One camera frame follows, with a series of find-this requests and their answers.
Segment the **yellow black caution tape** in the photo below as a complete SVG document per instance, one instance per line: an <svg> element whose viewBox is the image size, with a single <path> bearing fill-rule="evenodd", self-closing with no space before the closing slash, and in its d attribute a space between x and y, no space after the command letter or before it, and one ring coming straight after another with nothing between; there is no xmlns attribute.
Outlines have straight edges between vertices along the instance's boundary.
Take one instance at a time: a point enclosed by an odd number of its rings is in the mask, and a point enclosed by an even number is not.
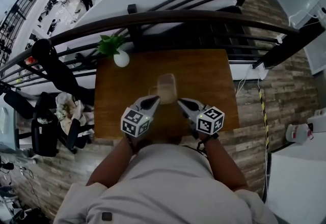
<svg viewBox="0 0 326 224"><path fill-rule="evenodd" d="M268 150L269 147L269 137L268 137L268 124L267 124L267 116L266 116L266 111L265 111L265 104L263 100L263 95L261 93L260 87L258 86L258 92L259 92L259 98L261 102L261 108L263 110L263 115L264 115L264 123L265 123L265 135L266 135L266 150Z"/></svg>

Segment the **white vase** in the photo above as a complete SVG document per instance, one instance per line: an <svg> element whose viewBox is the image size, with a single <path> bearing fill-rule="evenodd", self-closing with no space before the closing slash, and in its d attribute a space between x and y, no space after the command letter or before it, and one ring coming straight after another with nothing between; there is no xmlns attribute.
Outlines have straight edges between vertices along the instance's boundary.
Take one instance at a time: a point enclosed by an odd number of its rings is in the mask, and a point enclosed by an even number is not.
<svg viewBox="0 0 326 224"><path fill-rule="evenodd" d="M114 62L118 67L126 67L129 64L129 55L120 49L117 49L117 52L119 54L113 55Z"/></svg>

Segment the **potted plant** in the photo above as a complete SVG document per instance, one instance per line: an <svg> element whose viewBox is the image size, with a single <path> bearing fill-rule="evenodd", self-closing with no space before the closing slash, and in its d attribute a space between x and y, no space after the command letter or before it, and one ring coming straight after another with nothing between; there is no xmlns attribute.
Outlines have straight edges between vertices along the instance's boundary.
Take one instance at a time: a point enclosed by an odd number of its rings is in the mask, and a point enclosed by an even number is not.
<svg viewBox="0 0 326 224"><path fill-rule="evenodd" d="M114 62L118 67L125 67L129 64L129 55L120 49L120 46L124 43L124 39L121 36L112 35L100 35L101 41L98 43L97 51L107 55L113 56Z"/></svg>

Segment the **wooden table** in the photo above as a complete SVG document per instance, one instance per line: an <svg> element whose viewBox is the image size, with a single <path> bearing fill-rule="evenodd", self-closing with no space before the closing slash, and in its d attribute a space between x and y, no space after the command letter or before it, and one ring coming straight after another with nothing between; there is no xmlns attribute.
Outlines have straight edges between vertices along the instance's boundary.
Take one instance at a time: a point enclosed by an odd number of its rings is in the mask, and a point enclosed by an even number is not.
<svg viewBox="0 0 326 224"><path fill-rule="evenodd" d="M95 85L95 136L122 137L120 120L125 109L147 96L160 75L173 73L178 98L199 100L225 113L222 130L239 128L234 86L225 50L196 49L133 53L125 68L113 58L98 62ZM160 105L150 134L155 138L189 135L187 120L177 103Z"/></svg>

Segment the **wristband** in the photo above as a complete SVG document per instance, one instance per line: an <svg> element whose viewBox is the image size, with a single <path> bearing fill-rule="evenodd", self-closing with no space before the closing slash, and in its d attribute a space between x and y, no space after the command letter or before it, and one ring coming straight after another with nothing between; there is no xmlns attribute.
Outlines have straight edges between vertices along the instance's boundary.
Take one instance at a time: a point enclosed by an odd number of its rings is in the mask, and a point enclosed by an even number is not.
<svg viewBox="0 0 326 224"><path fill-rule="evenodd" d="M219 135L218 135L218 133L216 132L216 133L214 133L213 135L209 135L208 137L206 137L205 139L203 139L202 141L200 141L200 142L198 143L198 145L197 145L197 151L206 154L206 149L203 148L202 150L200 150L200 146L201 146L202 144L205 144L205 143L206 143L208 140L210 140L211 138L217 139L218 136L219 136Z"/></svg>
<svg viewBox="0 0 326 224"><path fill-rule="evenodd" d="M127 138L128 143L130 145L130 148L132 150L132 154L136 154L137 153L136 148L133 146L131 138L130 138L130 136L128 134L126 134L126 138Z"/></svg>

